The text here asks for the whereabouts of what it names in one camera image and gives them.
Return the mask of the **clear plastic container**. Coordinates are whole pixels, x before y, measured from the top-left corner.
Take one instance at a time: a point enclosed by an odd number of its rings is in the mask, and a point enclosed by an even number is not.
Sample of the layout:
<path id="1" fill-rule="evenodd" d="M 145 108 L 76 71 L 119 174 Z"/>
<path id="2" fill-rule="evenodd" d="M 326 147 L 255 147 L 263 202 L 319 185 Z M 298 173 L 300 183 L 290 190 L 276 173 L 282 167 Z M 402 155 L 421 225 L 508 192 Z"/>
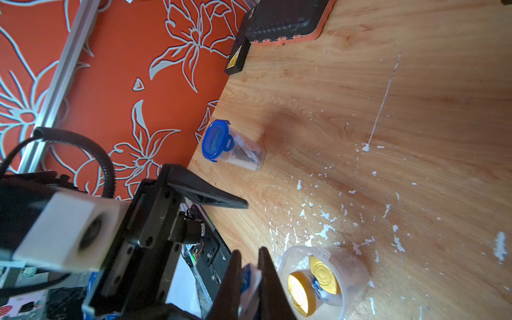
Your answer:
<path id="1" fill-rule="evenodd" d="M 262 167 L 264 159 L 265 149 L 262 146 L 229 128 L 226 142 L 222 143 L 221 153 L 216 160 L 257 171 Z"/>
<path id="2" fill-rule="evenodd" d="M 296 319 L 347 319 L 371 281 L 364 263 L 342 247 L 294 246 L 275 266 Z"/>

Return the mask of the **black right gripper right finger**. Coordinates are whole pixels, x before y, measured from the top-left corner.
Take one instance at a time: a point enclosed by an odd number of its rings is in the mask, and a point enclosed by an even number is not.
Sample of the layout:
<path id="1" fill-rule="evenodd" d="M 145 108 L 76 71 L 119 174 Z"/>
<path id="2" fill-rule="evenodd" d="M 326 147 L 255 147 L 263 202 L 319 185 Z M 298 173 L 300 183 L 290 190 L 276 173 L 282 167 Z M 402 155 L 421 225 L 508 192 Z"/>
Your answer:
<path id="1" fill-rule="evenodd" d="M 279 280 L 274 263 L 266 247 L 259 249 L 258 269 L 261 271 L 259 284 L 258 319 L 296 319 Z"/>

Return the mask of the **white blue toothpaste tube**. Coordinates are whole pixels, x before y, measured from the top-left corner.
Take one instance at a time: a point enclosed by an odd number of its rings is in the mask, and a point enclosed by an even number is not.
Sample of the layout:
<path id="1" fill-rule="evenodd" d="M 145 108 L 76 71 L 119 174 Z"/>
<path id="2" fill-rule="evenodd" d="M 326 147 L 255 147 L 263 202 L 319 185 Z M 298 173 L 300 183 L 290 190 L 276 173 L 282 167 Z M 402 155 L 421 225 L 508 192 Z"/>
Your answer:
<path id="1" fill-rule="evenodd" d="M 259 285 L 261 280 L 262 272 L 256 266 L 247 264 L 242 268 L 238 319 L 249 320 L 256 317 L 259 309 Z"/>

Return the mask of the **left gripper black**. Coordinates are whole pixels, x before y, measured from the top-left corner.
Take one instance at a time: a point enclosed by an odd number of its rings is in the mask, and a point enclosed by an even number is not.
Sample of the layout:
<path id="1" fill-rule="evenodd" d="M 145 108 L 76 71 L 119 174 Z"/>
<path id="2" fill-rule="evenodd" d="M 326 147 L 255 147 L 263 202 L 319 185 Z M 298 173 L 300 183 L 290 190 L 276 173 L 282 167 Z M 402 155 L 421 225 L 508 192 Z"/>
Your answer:
<path id="1" fill-rule="evenodd" d="M 82 305 L 87 316 L 128 318 L 165 305 L 170 284 L 165 268 L 173 255 L 169 234 L 180 196 L 200 205 L 249 208 L 243 198 L 214 187 L 180 164 L 163 165 L 159 177 L 163 179 L 144 180 L 129 205 Z"/>

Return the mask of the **white bottle yellow cap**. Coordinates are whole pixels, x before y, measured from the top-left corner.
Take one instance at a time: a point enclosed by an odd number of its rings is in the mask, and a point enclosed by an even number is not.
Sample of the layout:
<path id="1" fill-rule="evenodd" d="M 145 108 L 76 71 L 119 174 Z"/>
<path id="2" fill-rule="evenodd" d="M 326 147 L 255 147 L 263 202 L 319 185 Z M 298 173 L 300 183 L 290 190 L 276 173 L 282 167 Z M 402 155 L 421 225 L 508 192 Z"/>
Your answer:
<path id="1" fill-rule="evenodd" d="M 336 276 L 324 262 L 311 255 L 309 257 L 309 268 L 321 289 L 332 295 L 341 295 L 341 288 Z"/>
<path id="2" fill-rule="evenodd" d="M 313 315 L 317 309 L 317 297 L 307 270 L 298 270 L 288 276 L 287 289 L 294 308 L 304 317 Z"/>

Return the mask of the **blue lid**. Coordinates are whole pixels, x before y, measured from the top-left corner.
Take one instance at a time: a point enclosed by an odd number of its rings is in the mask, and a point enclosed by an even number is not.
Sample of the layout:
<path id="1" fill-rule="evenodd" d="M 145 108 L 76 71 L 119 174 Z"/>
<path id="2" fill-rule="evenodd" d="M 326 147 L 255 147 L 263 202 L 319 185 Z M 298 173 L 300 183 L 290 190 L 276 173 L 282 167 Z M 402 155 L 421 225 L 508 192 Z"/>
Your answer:
<path id="1" fill-rule="evenodd" d="M 214 163 L 224 153 L 230 152 L 235 146 L 235 140 L 229 131 L 228 120 L 215 120 L 206 129 L 202 138 L 201 150 L 203 156 Z"/>

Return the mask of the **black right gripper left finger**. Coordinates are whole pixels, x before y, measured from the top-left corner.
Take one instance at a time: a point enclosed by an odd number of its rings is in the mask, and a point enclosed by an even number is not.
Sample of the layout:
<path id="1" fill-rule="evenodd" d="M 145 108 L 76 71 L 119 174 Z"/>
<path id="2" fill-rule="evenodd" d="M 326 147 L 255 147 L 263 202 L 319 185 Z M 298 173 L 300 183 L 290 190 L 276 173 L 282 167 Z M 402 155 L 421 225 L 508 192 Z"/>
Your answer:
<path id="1" fill-rule="evenodd" d="M 207 319 L 238 319 L 241 274 L 241 253 L 234 250 Z"/>

